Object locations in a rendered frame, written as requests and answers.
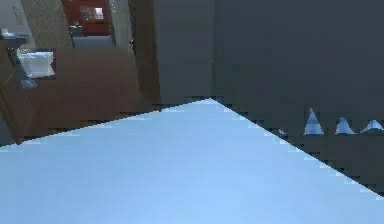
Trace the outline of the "pale blue table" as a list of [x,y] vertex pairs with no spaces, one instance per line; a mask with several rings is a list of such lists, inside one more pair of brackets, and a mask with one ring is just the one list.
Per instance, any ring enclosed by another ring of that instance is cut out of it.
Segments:
[[1,147],[0,224],[384,224],[384,198],[204,100]]

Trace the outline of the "brown room door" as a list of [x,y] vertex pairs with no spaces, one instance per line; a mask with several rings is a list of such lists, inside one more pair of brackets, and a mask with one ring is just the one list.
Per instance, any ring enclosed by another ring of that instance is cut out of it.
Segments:
[[128,0],[128,6],[140,90],[156,105],[161,100],[154,0]]

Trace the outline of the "red cupboard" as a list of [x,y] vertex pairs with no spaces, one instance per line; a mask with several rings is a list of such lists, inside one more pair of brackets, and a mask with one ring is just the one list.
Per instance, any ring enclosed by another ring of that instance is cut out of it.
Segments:
[[[108,36],[110,34],[110,7],[108,0],[62,0],[65,16],[70,25],[78,21],[85,36]],[[103,20],[83,20],[81,7],[100,7]]]

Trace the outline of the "framed picture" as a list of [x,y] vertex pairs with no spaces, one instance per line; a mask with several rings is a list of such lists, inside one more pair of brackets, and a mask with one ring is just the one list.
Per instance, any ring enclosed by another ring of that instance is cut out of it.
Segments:
[[81,7],[81,16],[83,20],[103,20],[103,9],[100,7]]

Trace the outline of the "small dark side table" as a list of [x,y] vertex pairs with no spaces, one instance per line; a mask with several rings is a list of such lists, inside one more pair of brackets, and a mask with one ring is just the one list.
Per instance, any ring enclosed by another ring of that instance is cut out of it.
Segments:
[[82,26],[78,21],[74,21],[73,24],[69,26],[69,30],[72,37],[84,36]]

